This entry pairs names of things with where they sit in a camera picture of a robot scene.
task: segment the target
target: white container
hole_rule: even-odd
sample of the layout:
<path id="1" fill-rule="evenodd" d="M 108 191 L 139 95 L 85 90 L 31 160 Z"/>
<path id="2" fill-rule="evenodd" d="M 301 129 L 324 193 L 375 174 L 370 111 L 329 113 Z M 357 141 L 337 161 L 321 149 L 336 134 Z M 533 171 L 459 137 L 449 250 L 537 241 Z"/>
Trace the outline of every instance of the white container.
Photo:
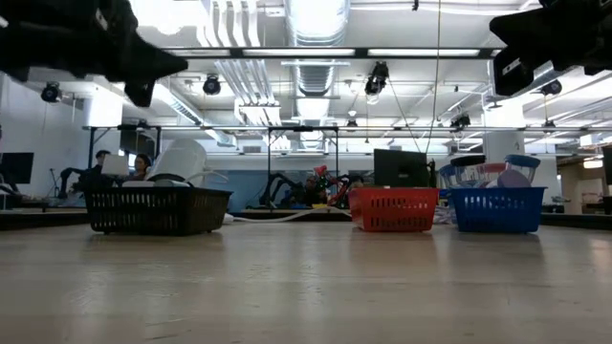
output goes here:
<path id="1" fill-rule="evenodd" d="M 186 180 L 205 171 L 207 151 L 196 140 L 174 140 L 155 161 L 148 178 L 160 175 L 173 175 Z M 204 187 L 204 175 L 190 182 L 196 187 Z"/>

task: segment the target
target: black monitor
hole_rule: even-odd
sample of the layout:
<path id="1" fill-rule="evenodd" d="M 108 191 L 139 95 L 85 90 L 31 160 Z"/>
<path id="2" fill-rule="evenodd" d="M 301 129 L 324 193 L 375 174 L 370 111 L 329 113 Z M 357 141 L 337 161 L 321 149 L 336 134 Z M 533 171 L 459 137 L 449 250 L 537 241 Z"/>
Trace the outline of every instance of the black monitor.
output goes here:
<path id="1" fill-rule="evenodd" d="M 29 184 L 34 153 L 0 153 L 0 174 L 6 183 Z"/>
<path id="2" fill-rule="evenodd" d="M 391 187 L 429 187 L 427 154 L 375 149 L 374 184 Z"/>

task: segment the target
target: blue basket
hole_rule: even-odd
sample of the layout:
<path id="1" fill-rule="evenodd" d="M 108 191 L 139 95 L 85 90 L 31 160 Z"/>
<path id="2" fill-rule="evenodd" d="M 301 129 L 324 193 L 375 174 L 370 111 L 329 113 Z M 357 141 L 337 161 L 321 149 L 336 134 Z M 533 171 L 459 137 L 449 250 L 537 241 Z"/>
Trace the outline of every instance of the blue basket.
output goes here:
<path id="1" fill-rule="evenodd" d="M 546 187 L 457 188 L 451 197 L 459 231 L 529 233 L 537 231 Z"/>

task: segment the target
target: blue wall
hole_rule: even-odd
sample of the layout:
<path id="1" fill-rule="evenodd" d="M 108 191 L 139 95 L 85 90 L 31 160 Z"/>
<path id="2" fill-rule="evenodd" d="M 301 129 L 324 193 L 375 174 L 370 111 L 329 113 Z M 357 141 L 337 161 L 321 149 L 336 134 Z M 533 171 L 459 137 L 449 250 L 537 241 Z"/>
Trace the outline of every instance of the blue wall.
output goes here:
<path id="1" fill-rule="evenodd" d="M 231 191 L 233 194 L 229 198 L 229 212 L 240 212 L 248 205 L 259 206 L 259 197 L 263 194 L 266 183 L 268 182 L 268 171 L 215 171 L 227 176 L 228 181 L 224 181 L 218 176 L 207 176 L 205 187 L 217 190 Z M 277 171 L 283 173 L 287 178 L 294 182 L 305 183 L 306 178 L 312 175 L 309 171 Z M 271 193 L 276 186 L 276 182 L 271 187 Z M 276 195 L 278 204 L 289 189 L 283 185 Z"/>

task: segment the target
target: red basket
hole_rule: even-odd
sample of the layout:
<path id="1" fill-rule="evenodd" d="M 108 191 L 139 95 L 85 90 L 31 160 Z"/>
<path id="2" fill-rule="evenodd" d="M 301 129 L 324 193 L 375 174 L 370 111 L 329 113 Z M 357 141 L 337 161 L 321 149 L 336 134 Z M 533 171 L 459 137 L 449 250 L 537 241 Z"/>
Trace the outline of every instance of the red basket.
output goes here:
<path id="1" fill-rule="evenodd" d="M 439 192 L 437 188 L 353 189 L 351 216 L 364 231 L 430 230 Z"/>

